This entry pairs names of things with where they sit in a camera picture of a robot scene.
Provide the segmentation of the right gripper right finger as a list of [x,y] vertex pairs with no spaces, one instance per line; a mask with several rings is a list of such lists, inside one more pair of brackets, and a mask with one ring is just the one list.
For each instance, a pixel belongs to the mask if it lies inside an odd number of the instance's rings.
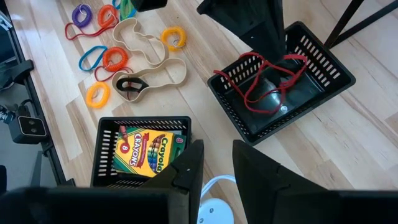
[[321,224],[320,185],[296,174],[241,140],[233,141],[233,167],[249,224]]

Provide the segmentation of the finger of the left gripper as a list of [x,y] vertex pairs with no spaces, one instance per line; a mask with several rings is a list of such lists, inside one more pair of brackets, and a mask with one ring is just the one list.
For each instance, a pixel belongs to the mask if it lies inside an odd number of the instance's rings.
[[282,0],[274,0],[274,12],[275,21],[277,23],[276,29],[279,35],[279,60],[282,60],[283,56],[286,54]]
[[221,24],[268,61],[279,61],[274,0],[203,0],[197,12]]

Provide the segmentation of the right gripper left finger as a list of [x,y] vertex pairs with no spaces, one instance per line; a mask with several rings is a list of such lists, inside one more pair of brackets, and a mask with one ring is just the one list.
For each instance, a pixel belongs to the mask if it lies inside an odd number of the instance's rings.
[[193,141],[163,171],[149,179],[142,212],[146,224],[197,224],[203,182],[204,143]]

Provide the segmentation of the yellow green crayon box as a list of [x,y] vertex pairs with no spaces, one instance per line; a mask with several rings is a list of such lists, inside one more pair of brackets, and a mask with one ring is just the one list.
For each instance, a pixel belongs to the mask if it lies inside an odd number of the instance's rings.
[[154,177],[184,150],[185,135],[120,126],[113,158],[117,172]]

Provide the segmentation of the red rubber band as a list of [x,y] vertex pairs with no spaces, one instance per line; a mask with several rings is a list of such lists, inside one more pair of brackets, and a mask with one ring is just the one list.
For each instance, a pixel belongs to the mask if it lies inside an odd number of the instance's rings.
[[[301,77],[302,73],[306,70],[307,68],[307,63],[308,63],[308,58],[304,55],[300,55],[300,54],[287,54],[284,55],[282,58],[284,60],[302,60],[303,61],[303,66],[302,68],[297,71],[297,72],[293,72],[291,70],[288,70],[286,68],[282,68],[280,66],[274,65],[272,63],[270,63],[270,61],[266,60],[262,55],[260,55],[259,53],[256,52],[246,52],[244,54],[242,54],[240,56],[240,58],[242,57],[248,57],[248,56],[253,56],[253,57],[258,57],[261,60],[261,66],[259,67],[259,70],[257,72],[257,75],[254,78],[254,81],[252,82],[251,86],[249,87],[249,89],[243,93],[239,87],[232,81],[232,79],[229,77],[229,75],[227,75],[225,72],[222,72],[220,70],[214,70],[213,73],[217,74],[217,75],[221,75],[223,78],[225,78],[228,83],[233,87],[233,89],[243,98],[244,101],[244,105],[245,107],[249,110],[252,111],[254,113],[260,113],[260,114],[274,114],[276,112],[278,112],[280,110],[280,108],[282,107],[282,104],[285,100],[285,96],[286,96],[286,92],[289,88],[292,88],[296,81]],[[262,96],[260,96],[258,99],[256,100],[249,100],[248,97],[251,94],[251,92],[254,90],[254,88],[256,87],[256,85],[259,83],[259,78],[261,73],[263,72],[263,70],[265,70],[266,68],[273,68],[274,70],[279,70],[281,72],[284,72],[288,75],[290,75],[292,78],[290,80],[287,80],[285,82],[281,82],[279,84],[279,86],[273,90],[267,91],[265,92]],[[277,105],[277,107],[273,110],[258,110],[258,109],[254,109],[252,107],[250,107],[250,103],[257,103],[259,100],[265,98],[266,96],[276,93],[276,92],[280,92],[281,93],[281,99],[280,99],[280,103]]]
[[75,35],[69,35],[68,34],[68,28],[70,26],[74,26],[74,23],[69,22],[68,24],[65,25],[64,34],[65,34],[65,38],[67,40],[75,40],[75,39],[77,39],[78,37],[81,37],[81,36],[83,36],[83,37],[97,37],[100,34],[102,34],[103,32],[115,28],[118,23],[119,23],[119,19],[114,17],[114,18],[112,18],[111,20],[109,20],[107,22],[103,22],[103,23],[99,22],[98,25],[100,26],[100,30],[98,30],[98,31],[96,31],[94,33],[88,34],[88,33],[83,32],[79,28],[80,33],[77,33]]
[[99,67],[95,68],[94,78],[95,78],[95,80],[97,82],[106,82],[108,80],[111,80],[117,72],[121,72],[121,71],[128,72],[128,73],[132,73],[133,72],[133,70],[131,68],[129,68],[129,67],[122,67],[122,68],[120,68],[119,70],[117,70],[115,72],[111,72],[110,75],[108,75],[106,78],[99,78],[99,76],[98,76],[98,70],[99,69],[106,70],[106,68],[104,66],[99,66]]

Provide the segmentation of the wide tan rubber band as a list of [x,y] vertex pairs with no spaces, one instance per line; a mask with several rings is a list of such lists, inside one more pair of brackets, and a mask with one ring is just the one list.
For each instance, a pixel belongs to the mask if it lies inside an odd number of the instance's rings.
[[[129,28],[129,33],[132,34],[132,36],[136,36],[139,37],[141,39],[144,40],[153,40],[155,42],[157,42],[158,44],[160,44],[161,49],[163,50],[163,56],[160,58],[160,60],[158,62],[152,61],[149,58],[149,55],[146,54],[145,51],[141,50],[141,49],[132,49],[130,48],[130,46],[128,46],[127,42],[125,40],[122,40],[121,37],[121,32],[123,30],[126,30],[127,28]],[[135,18],[135,17],[130,17],[128,19],[125,19],[121,22],[119,22],[114,28],[113,28],[113,39],[114,41],[119,44],[124,46],[128,51],[134,53],[134,54],[141,54],[144,56],[146,62],[153,66],[153,67],[157,67],[160,64],[162,64],[166,59],[168,59],[169,57],[169,50],[167,48],[167,46],[156,36],[152,35],[152,34],[143,34],[140,32],[141,30],[141,23]]]
[[[149,87],[140,93],[123,92],[116,89],[116,82],[120,78],[140,78]],[[180,58],[168,58],[162,64],[154,68],[142,69],[138,72],[117,72],[112,78],[111,84],[118,95],[125,101],[136,103],[140,101],[146,93],[150,91],[163,90],[165,88],[180,87],[187,79],[186,63]]]

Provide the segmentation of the yellow coil keychain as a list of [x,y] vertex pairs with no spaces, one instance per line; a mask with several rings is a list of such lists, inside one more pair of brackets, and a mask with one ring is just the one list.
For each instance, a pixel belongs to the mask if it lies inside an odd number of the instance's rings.
[[[174,42],[172,44],[168,42],[168,38],[172,34],[177,34],[179,36],[176,44]],[[169,51],[175,52],[185,46],[187,35],[185,30],[179,26],[168,27],[162,32],[160,39],[167,46]]]
[[[99,101],[94,101],[93,95],[96,92],[96,90],[99,89],[103,89],[102,98]],[[90,86],[89,89],[87,90],[85,101],[90,108],[100,109],[108,102],[109,97],[110,97],[109,85],[105,82],[96,82],[92,84],[92,86]]]

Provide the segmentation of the small white round device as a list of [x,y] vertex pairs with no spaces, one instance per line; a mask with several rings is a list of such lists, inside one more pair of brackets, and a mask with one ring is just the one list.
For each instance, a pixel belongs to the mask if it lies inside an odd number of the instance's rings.
[[201,203],[197,224],[234,224],[233,211],[224,200],[210,198]]

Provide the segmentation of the black slotted plastic basket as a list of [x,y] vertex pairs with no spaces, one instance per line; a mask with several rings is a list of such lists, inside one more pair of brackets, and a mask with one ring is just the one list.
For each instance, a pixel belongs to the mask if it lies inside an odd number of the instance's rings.
[[274,93],[291,76],[266,68],[259,83],[244,102],[262,61],[245,56],[208,79],[208,86],[243,140],[251,146],[275,134],[324,102],[353,86],[353,74],[326,48],[301,21],[285,30],[287,51],[305,56],[306,70],[284,96]]
[[192,120],[189,116],[102,117],[98,122],[91,187],[132,189],[149,180],[142,175],[118,173],[113,169],[113,156],[120,126],[180,131],[187,137],[188,143],[192,142]]

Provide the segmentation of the wide light blue rubber band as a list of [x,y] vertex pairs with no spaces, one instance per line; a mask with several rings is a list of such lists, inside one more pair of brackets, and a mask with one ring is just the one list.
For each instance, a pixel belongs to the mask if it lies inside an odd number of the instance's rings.
[[[83,61],[87,58],[87,56],[89,56],[95,50],[102,50],[102,52],[100,53],[100,55],[98,56],[98,58],[96,59],[96,61],[94,62],[94,64],[91,67],[84,68]],[[103,55],[107,50],[108,50],[108,48],[105,45],[96,45],[96,46],[92,47],[91,49],[89,49],[79,59],[79,62],[78,62],[79,69],[82,71],[85,71],[85,72],[89,72],[89,71],[93,70],[94,68],[96,68],[99,65],[99,63],[101,62]]]

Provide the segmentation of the green coil keychain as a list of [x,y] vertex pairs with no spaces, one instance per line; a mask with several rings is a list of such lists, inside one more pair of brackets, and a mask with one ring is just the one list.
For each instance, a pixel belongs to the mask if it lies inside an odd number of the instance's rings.
[[136,14],[136,8],[133,6],[131,0],[121,0],[119,12],[121,20],[125,20],[127,18],[134,17]]

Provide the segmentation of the orange coil keychain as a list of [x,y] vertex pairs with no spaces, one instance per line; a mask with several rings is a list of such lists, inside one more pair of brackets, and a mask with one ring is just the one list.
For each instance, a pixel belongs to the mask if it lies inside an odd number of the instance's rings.
[[[113,55],[119,55],[121,57],[120,61],[117,63],[111,62],[111,57]],[[103,66],[107,71],[116,72],[127,64],[128,59],[128,54],[124,49],[120,47],[111,47],[103,54]]]
[[101,28],[116,25],[119,22],[116,15],[116,8],[110,4],[104,5],[98,12],[97,21]]

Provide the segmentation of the purple coil keychain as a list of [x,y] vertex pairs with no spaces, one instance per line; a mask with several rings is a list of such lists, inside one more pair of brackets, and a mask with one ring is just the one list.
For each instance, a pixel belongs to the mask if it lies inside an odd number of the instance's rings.
[[[85,13],[85,18],[80,21],[78,16]],[[86,27],[92,19],[92,10],[88,4],[80,4],[72,12],[72,21],[78,28]]]

